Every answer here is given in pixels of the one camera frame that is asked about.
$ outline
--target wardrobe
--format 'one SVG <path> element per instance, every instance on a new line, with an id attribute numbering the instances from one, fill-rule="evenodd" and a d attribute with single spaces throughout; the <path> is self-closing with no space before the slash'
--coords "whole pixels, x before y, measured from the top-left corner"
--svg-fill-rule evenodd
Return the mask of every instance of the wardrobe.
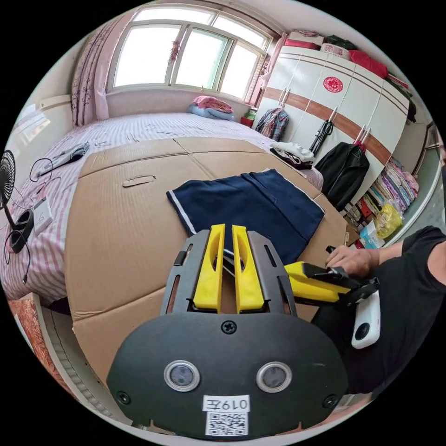
<path id="1" fill-rule="evenodd" d="M 350 60 L 318 50 L 284 46 L 253 128 L 268 109 L 278 105 L 284 105 L 289 115 L 283 141 L 304 148 L 310 147 L 321 124 L 332 119 L 333 131 L 316 160 L 339 142 L 363 141 L 370 168 L 350 202 L 353 205 L 376 180 L 395 150 L 406 125 L 409 100 L 390 83 Z"/>

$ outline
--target red bag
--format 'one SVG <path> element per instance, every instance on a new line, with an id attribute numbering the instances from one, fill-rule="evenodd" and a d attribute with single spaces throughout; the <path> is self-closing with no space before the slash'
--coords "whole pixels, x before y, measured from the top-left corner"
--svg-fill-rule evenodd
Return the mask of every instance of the red bag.
<path id="1" fill-rule="evenodd" d="M 378 62 L 375 59 L 372 59 L 367 53 L 363 51 L 350 50 L 348 54 L 350 54 L 350 59 L 352 62 L 362 66 L 372 73 L 375 73 L 381 79 L 385 79 L 389 74 L 387 71 L 387 67 L 384 64 Z"/>

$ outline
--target bed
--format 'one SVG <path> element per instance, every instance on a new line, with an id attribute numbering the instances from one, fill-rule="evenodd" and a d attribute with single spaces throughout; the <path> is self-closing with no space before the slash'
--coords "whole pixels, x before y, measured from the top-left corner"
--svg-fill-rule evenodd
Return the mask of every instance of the bed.
<path id="1" fill-rule="evenodd" d="M 89 142 L 90 149 L 79 161 L 59 167 L 52 173 L 53 180 L 46 187 L 46 197 L 51 206 L 53 222 L 39 236 L 35 237 L 32 233 L 28 240 L 31 263 L 26 285 L 22 283 L 28 264 L 26 249 L 18 255 L 11 254 L 9 264 L 6 264 L 3 254 L 1 255 L 0 276 L 7 298 L 16 300 L 34 292 L 40 295 L 44 304 L 51 305 L 66 297 L 64 250 L 68 212 L 79 173 L 88 155 L 128 143 L 174 137 L 239 139 L 251 142 L 265 151 L 269 151 L 272 142 L 247 126 L 201 118 L 188 113 L 141 114 L 112 118 L 72 130 L 57 142 L 46 156 L 54 157 L 62 150 L 85 142 Z M 308 181 L 316 181 L 312 178 L 311 171 L 305 171 L 305 175 Z M 29 202 L 27 197 L 35 197 L 48 178 L 49 174 L 37 183 L 27 180 L 20 189 L 24 197 L 23 203 Z M 16 219 L 22 209 L 12 204 L 10 211 Z M 8 228 L 4 228 L 0 234 L 3 244 L 7 233 Z"/>

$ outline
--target electric fan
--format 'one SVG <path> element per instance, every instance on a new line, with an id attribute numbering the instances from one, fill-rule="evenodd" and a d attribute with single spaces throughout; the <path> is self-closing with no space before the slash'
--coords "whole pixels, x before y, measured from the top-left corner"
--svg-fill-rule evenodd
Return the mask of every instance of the electric fan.
<path id="1" fill-rule="evenodd" d="M 14 222 L 7 203 L 11 198 L 15 181 L 15 160 L 10 150 L 5 150 L 0 159 L 0 209 L 5 210 L 6 217 L 11 226 L 9 245 L 13 252 L 18 254 L 26 245 L 29 235 L 34 226 L 34 215 L 28 209 L 20 215 L 17 222 Z"/>

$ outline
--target yellow plastic bag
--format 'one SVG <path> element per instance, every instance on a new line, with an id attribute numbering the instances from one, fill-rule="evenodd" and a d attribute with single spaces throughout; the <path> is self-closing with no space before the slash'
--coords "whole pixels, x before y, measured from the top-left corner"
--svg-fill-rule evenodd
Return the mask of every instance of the yellow plastic bag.
<path id="1" fill-rule="evenodd" d="M 376 235 L 383 239 L 390 237 L 402 224 L 401 214 L 390 203 L 386 203 L 375 218 Z"/>

